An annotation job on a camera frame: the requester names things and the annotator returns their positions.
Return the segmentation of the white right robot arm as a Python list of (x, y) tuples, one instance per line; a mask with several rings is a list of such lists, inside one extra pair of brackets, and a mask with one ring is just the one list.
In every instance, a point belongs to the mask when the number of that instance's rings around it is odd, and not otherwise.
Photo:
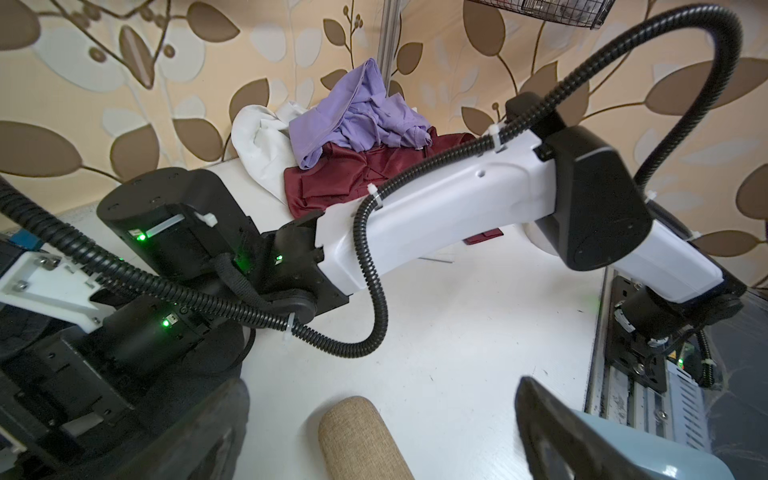
[(249, 405), (232, 369), (171, 425), (140, 440), (134, 410), (160, 372), (223, 325), (285, 332), (340, 358), (377, 349), (380, 275), (473, 233), (535, 223), (574, 271), (613, 266), (641, 287), (616, 308), (624, 370), (659, 360), (742, 307), (745, 285), (645, 200), (618, 153), (534, 94), (512, 120), (371, 188), (359, 200), (260, 232), (223, 181), (156, 170), (122, 185), (99, 218), (144, 272), (8, 183), (1, 211), (57, 249), (1, 249), (3, 302), (30, 334), (1, 363), (1, 435), (42, 471), (81, 478), (98, 460), (131, 479), (230, 478)]

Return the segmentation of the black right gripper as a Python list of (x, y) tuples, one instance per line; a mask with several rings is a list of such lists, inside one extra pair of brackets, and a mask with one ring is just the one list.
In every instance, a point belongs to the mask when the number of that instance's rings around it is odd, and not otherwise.
[(232, 479), (251, 347), (240, 324), (149, 296), (89, 333), (3, 306), (2, 477)]

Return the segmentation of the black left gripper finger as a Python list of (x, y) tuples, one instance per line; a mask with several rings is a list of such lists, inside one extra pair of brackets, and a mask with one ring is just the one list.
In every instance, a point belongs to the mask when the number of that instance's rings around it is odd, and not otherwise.
[(650, 477), (531, 376), (520, 380), (515, 412), (534, 479)]

